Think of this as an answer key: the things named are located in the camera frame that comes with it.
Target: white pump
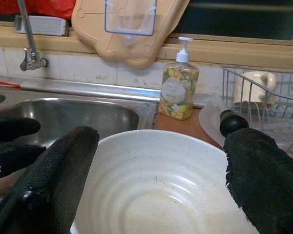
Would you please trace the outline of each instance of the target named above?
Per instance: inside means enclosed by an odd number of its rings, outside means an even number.
[[[179,51],[179,53],[177,54],[177,58],[176,61],[177,62],[189,62],[190,60],[190,54],[187,51],[187,45],[188,45],[188,41],[193,41],[192,38],[185,38],[185,37],[179,37],[179,40],[183,41],[183,48],[181,51]]]

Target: red cloth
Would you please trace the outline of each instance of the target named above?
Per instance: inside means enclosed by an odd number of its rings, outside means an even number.
[[[29,14],[42,14],[70,20],[76,0],[25,0]],[[0,0],[0,14],[20,13],[17,0]]]

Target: soap dispenser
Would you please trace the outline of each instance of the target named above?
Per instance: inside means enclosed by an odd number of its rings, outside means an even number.
[[[189,64],[188,41],[192,38],[179,37],[183,48],[177,54],[176,62],[164,67],[159,112],[172,118],[185,120],[192,114],[193,95],[199,76],[199,69]]]

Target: white mug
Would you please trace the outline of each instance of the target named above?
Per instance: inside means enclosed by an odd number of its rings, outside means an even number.
[[[277,80],[273,73],[263,72],[263,71],[254,71],[254,72],[246,72],[242,74],[243,76],[255,81],[256,83],[267,87],[268,89],[275,91],[277,86]],[[247,80],[244,80],[243,84],[243,94],[242,92],[242,81],[243,79],[239,76],[235,78],[234,85],[234,97],[233,102],[235,105],[240,105],[242,102],[249,102],[250,97],[250,87],[251,83]],[[251,90],[251,103],[264,103],[266,99],[266,90],[258,87],[257,85],[252,85]],[[268,93],[268,99],[266,104],[273,105],[274,104],[274,96]]]

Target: beige cutting board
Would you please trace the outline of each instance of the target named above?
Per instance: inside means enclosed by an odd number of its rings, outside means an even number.
[[[104,0],[77,0],[72,25],[80,40],[93,46],[101,57],[143,69],[156,60],[165,39],[177,26],[189,1],[158,0],[153,36],[134,36],[134,43],[130,46],[126,45],[122,34],[105,31]]]

